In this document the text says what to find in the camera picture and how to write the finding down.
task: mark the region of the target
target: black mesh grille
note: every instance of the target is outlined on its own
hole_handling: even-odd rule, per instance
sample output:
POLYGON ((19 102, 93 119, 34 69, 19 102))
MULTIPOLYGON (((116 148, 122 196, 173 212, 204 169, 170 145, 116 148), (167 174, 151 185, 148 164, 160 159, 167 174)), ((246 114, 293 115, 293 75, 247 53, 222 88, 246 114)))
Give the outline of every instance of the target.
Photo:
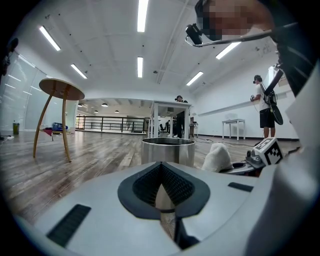
POLYGON ((194 193, 194 185, 164 165, 161 165, 162 185, 175 206, 179 205, 194 193))
POLYGON ((161 165, 147 172, 133 183, 134 194, 151 206, 156 206, 156 197, 161 185, 161 165))
POLYGON ((155 206, 161 184, 176 206, 177 219, 198 214, 210 197, 204 181, 166 162, 156 162, 123 180, 118 187, 118 198, 137 218, 160 220, 161 212, 155 206))
POLYGON ((188 199, 194 192, 194 186, 190 181, 162 164, 138 178, 133 183, 133 192, 140 200, 155 206, 161 184, 175 206, 188 199))

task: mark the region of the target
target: glass wall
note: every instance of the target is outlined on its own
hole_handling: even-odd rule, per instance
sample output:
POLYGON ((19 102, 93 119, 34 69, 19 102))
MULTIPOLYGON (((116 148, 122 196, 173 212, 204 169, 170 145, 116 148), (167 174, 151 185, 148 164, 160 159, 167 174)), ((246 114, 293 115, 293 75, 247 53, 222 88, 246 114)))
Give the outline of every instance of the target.
MULTIPOLYGON (((0 131, 12 131, 13 122, 20 124, 20 131, 35 131, 41 112, 49 95, 39 88, 47 75, 32 63, 14 52, 10 56, 11 65, 0 85, 0 131)), ((62 123, 62 102, 53 97, 42 120, 42 127, 52 123, 62 123)), ((75 127, 77 101, 67 101, 67 126, 75 127)))

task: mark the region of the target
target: red object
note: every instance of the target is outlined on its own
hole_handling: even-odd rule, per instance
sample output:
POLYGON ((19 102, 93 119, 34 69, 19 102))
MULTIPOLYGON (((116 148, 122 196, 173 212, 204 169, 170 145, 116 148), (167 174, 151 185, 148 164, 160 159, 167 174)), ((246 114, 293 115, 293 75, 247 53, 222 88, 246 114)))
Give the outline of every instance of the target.
POLYGON ((52 136, 52 128, 45 128, 43 131, 48 134, 49 136, 52 136))

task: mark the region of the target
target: white wall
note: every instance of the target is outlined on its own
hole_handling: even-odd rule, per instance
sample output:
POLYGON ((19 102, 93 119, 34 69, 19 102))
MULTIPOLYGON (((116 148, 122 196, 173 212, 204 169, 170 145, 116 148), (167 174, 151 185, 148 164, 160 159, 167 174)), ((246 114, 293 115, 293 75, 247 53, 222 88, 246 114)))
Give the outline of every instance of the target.
MULTIPOLYGON (((275 53, 269 53, 249 65, 234 70, 215 82, 213 86, 200 91, 195 96, 195 106, 191 110, 191 113, 196 113, 194 120, 199 123, 199 134, 221 136, 222 121, 227 119, 226 115, 234 114, 239 119, 245 119, 247 137, 262 137, 259 103, 256 101, 253 105, 249 99, 251 95, 256 94, 254 76, 261 75, 262 78, 266 78, 269 67, 277 60, 278 56, 275 53)), ((294 101, 294 95, 289 85, 281 87, 277 85, 274 91, 278 94, 277 106, 283 117, 283 125, 276 124, 275 135, 278 138, 296 139, 298 136, 285 113, 294 101)), ((239 134, 243 136, 242 124, 240 127, 239 134)), ((224 135, 229 136, 228 125, 224 126, 224 135)), ((237 135, 236 125, 232 125, 231 135, 237 135)))
MULTIPOLYGON (((11 65, 0 85, 0 130, 12 131, 13 122, 20 124, 21 131, 35 131, 49 95, 39 88, 39 82, 47 78, 38 66, 31 66, 14 52, 11 65)), ((67 101, 67 126, 74 126, 76 101, 67 101)), ((53 97, 44 114, 42 125, 62 122, 62 99, 53 97)))

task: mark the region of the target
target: wooden floor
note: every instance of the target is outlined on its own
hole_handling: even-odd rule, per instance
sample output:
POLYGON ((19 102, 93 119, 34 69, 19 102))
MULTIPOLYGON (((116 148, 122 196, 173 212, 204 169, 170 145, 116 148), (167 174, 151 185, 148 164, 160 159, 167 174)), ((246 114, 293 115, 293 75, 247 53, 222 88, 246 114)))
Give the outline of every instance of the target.
MULTIPOLYGON (((141 140, 145 136, 76 131, 68 135, 72 162, 67 161, 62 136, 52 141, 40 132, 36 158, 32 157, 34 132, 21 132, 0 148, 2 192, 12 211, 34 223, 52 204, 94 177, 141 164, 141 140)), ((221 138, 196 138, 194 166, 200 169, 211 143, 221 138)), ((224 139, 231 160, 241 161, 257 140, 224 139)), ((295 149, 298 142, 281 142, 283 151, 295 149)))

